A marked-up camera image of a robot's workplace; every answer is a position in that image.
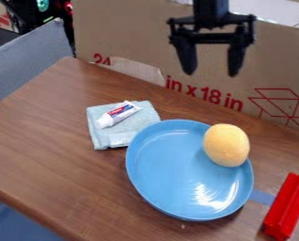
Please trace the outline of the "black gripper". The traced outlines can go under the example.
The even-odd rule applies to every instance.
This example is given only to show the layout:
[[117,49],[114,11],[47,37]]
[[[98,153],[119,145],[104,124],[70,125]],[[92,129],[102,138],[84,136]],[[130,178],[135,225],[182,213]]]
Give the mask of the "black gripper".
[[[193,0],[194,15],[171,18],[170,42],[175,46],[182,70],[191,75],[198,68],[197,44],[229,43],[227,72],[235,77],[245,64],[246,49],[255,41],[254,15],[242,15],[230,12],[229,0]],[[238,26],[234,33],[201,34],[201,30],[223,28],[227,25]]]

